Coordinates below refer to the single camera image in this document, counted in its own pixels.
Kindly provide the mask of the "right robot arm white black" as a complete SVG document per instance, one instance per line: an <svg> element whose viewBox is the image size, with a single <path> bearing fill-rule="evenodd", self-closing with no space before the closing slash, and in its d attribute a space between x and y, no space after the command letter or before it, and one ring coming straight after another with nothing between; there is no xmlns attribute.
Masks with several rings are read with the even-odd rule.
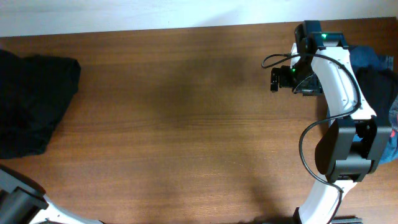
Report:
<svg viewBox="0 0 398 224"><path fill-rule="evenodd" d="M322 31L319 21L295 28L290 53L270 65L271 91L290 88L305 96L324 95L329 127L315 148L314 185L294 211L292 223L361 223L338 217L346 194L375 172L392 128L367 102L351 66L348 43L341 32Z"/></svg>

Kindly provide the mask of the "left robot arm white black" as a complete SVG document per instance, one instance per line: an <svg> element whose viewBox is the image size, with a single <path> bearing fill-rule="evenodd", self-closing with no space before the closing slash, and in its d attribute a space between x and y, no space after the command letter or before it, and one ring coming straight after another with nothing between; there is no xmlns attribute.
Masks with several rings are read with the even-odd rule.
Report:
<svg viewBox="0 0 398 224"><path fill-rule="evenodd" d="M56 206L34 180L1 166L1 223L97 223Z"/></svg>

